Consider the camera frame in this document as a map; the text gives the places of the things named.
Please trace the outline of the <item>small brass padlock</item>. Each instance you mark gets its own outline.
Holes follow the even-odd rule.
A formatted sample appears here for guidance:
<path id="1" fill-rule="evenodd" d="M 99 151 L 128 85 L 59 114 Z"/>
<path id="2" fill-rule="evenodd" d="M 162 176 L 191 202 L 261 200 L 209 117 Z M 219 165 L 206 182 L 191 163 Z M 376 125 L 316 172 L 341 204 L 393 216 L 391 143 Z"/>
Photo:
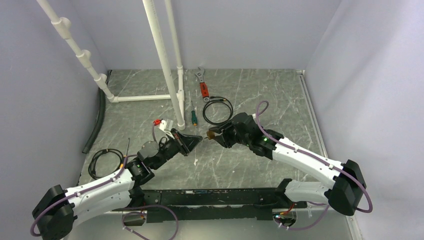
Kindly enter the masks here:
<path id="1" fill-rule="evenodd" d="M 215 135 L 215 133 L 214 133 L 213 131 L 208 130 L 208 131 L 206 132 L 206 137 L 207 137 L 209 140 L 213 140 L 213 139 L 216 137 L 216 135 Z"/>

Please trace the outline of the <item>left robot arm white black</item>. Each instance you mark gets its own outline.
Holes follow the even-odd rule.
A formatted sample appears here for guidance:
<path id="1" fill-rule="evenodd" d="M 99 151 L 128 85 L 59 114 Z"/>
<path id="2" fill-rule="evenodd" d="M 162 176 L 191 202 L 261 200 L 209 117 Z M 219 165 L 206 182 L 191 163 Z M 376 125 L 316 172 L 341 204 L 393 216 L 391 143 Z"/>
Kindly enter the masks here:
<path id="1" fill-rule="evenodd" d="M 145 142 L 136 154 L 124 157 L 123 166 L 113 173 L 76 187 L 49 188 L 32 210 L 30 234 L 59 240 L 73 227 L 105 212 L 139 209 L 144 203 L 141 186 L 155 176 L 154 171 L 178 154 L 187 156 L 202 140 L 200 135 L 173 128 L 165 142 Z"/>

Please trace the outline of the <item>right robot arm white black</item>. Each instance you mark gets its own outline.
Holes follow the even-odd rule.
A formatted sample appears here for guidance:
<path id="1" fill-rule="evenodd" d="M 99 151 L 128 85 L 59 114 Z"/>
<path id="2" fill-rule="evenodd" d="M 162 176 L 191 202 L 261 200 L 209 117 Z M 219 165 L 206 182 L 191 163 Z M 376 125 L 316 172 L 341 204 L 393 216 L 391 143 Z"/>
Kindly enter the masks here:
<path id="1" fill-rule="evenodd" d="M 313 202 L 328 204 L 345 216 L 364 212 L 359 203 L 369 194 L 360 166 L 353 160 L 340 162 L 316 154 L 277 131 L 263 129 L 254 116 L 245 112 L 209 128 L 206 134 L 224 148 L 241 144 L 257 156 L 288 164 L 315 178 L 315 182 L 283 180 L 282 190 L 275 194 L 276 203 L 282 208 L 293 202 Z"/>

